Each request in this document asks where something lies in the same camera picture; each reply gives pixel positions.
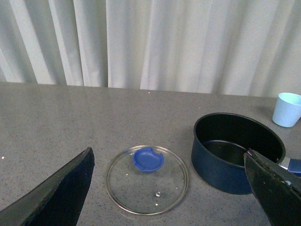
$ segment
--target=gray countertop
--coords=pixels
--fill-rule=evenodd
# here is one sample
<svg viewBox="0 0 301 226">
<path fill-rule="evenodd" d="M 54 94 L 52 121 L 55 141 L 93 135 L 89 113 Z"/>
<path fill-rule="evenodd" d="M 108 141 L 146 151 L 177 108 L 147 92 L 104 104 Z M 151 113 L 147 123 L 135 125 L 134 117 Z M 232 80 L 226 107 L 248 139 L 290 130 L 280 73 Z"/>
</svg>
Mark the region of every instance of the gray countertop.
<svg viewBox="0 0 301 226">
<path fill-rule="evenodd" d="M 301 122 L 290 129 L 274 124 L 275 103 L 274 98 L 0 83 L 0 209 L 90 146 L 95 168 L 78 226 L 269 226 L 252 194 L 227 194 L 211 187 L 195 172 L 190 154 L 197 119 L 229 112 L 265 124 L 283 140 L 287 156 L 301 159 Z M 106 193 L 110 162 L 137 145 L 167 148 L 188 168 L 188 191 L 168 212 L 131 214 Z"/>
</svg>

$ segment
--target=white curtain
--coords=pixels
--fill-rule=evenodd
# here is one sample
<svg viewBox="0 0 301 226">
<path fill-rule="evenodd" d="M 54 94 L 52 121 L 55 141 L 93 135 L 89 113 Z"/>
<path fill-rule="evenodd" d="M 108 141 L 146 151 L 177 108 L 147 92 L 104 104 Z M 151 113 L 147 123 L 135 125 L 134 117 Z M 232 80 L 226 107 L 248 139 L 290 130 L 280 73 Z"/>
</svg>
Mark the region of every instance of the white curtain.
<svg viewBox="0 0 301 226">
<path fill-rule="evenodd" d="M 301 94 L 300 0 L 0 0 L 0 81 Z"/>
</svg>

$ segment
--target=light blue cup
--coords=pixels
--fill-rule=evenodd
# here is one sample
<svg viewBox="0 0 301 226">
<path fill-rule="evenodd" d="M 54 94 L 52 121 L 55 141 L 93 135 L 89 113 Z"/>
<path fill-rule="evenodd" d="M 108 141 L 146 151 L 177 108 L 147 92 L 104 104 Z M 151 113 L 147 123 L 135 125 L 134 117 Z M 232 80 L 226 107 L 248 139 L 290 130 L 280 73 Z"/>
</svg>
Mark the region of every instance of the light blue cup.
<svg viewBox="0 0 301 226">
<path fill-rule="evenodd" d="M 273 122 L 282 127 L 293 127 L 299 118 L 301 118 L 301 96 L 294 93 L 280 93 Z"/>
</svg>

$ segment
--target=pot lid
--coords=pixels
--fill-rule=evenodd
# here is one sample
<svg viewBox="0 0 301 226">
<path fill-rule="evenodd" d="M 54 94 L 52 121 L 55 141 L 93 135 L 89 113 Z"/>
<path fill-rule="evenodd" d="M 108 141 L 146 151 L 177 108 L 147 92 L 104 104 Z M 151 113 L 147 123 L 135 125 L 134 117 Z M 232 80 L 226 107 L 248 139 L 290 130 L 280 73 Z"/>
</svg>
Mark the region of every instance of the pot lid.
<svg viewBox="0 0 301 226">
<path fill-rule="evenodd" d="M 174 207 L 185 195 L 189 176 L 184 162 L 158 146 L 129 148 L 112 161 L 106 189 L 122 209 L 154 215 Z"/>
</svg>

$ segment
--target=pot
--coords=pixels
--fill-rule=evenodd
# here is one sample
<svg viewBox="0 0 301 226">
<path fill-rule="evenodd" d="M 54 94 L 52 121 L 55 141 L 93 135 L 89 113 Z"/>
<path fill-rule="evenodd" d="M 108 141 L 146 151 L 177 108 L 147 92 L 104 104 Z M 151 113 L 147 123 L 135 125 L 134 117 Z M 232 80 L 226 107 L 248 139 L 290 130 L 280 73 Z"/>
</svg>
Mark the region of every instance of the pot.
<svg viewBox="0 0 301 226">
<path fill-rule="evenodd" d="M 285 146 L 280 137 L 248 117 L 212 113 L 201 117 L 194 125 L 192 164 L 208 184 L 219 190 L 231 194 L 252 192 L 244 167 L 244 153 L 248 149 L 278 164 L 285 158 Z M 293 171 L 298 174 L 300 160 L 292 161 Z"/>
</svg>

